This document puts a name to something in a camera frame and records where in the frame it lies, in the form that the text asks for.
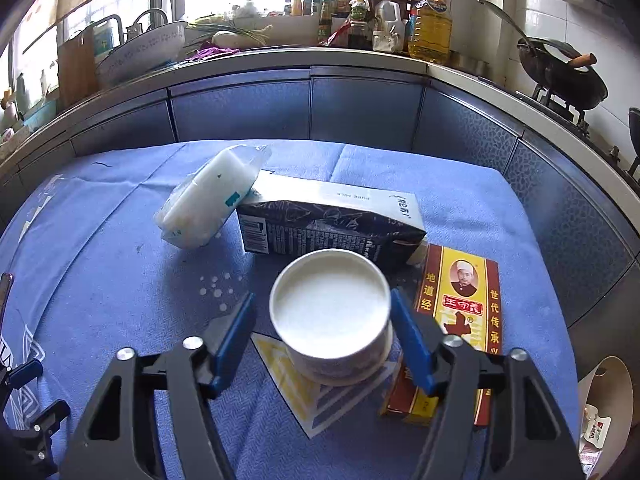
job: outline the black milk box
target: black milk box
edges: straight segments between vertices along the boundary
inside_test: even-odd
[[[247,252],[302,256],[347,249],[383,270],[404,264],[425,235],[412,193],[266,171],[237,211]]]

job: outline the cooking oil bottle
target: cooking oil bottle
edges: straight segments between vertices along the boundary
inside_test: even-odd
[[[451,18],[443,0],[422,0],[416,6],[414,33],[409,55],[444,65],[449,59]]]

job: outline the cutting board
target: cutting board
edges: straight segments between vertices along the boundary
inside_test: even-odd
[[[98,91],[92,26],[58,47],[58,79],[60,110],[66,110]]]

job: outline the wooden handle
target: wooden handle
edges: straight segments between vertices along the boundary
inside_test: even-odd
[[[580,68],[583,66],[595,65],[598,62],[593,54],[582,54],[581,56],[574,57],[567,61],[567,66],[570,68]]]

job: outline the white plastic package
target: white plastic package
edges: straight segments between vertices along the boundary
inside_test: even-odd
[[[270,155],[268,146],[231,146],[190,174],[154,216],[162,240],[181,249],[206,245],[249,193]]]

